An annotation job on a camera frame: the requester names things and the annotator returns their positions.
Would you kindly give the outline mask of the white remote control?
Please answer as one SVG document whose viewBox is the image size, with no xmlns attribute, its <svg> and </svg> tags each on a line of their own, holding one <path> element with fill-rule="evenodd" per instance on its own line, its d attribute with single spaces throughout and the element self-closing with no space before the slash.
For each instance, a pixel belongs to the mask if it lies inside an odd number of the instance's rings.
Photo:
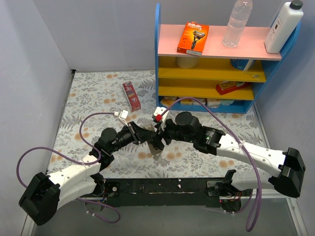
<svg viewBox="0 0 315 236">
<path fill-rule="evenodd" d="M 150 130 L 150 131 L 155 131 L 155 128 L 152 124 L 145 126 L 145 129 Z M 158 149 L 157 147 L 154 147 L 153 144 L 150 143 L 149 141 L 147 141 L 147 144 L 148 144 L 151 155 L 153 155 L 153 159 L 158 160 L 162 154 L 162 150 Z"/>
</svg>

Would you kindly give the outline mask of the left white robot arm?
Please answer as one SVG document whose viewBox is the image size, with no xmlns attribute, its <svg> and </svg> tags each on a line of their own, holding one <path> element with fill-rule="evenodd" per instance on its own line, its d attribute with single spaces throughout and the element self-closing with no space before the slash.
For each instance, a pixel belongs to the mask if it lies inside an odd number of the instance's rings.
<svg viewBox="0 0 315 236">
<path fill-rule="evenodd" d="M 46 224 L 65 204 L 87 194 L 95 197 L 104 193 L 105 185 L 100 171 L 114 160 L 113 153 L 134 143 L 150 142 L 153 126 L 142 128 L 129 122 L 121 131 L 105 128 L 92 150 L 81 161 L 48 175 L 40 172 L 26 185 L 19 206 L 41 226 Z"/>
</svg>

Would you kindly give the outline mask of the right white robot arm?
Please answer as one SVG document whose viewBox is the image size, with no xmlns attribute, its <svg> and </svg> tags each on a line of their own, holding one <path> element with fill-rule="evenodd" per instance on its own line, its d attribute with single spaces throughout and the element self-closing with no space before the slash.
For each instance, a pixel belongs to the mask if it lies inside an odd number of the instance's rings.
<svg viewBox="0 0 315 236">
<path fill-rule="evenodd" d="M 212 192 L 221 196 L 234 195 L 248 189 L 274 189 L 292 198 L 301 195 L 305 164 L 300 152 L 294 148 L 287 151 L 267 149 L 247 142 L 238 143 L 231 135 L 221 130 L 200 124 L 190 112 L 179 113 L 175 120 L 157 109 L 153 114 L 156 134 L 154 149 L 163 150 L 172 140 L 192 143 L 201 153 L 228 157 L 248 164 L 254 163 L 256 170 L 229 170 L 222 181 L 210 186 Z"/>
</svg>

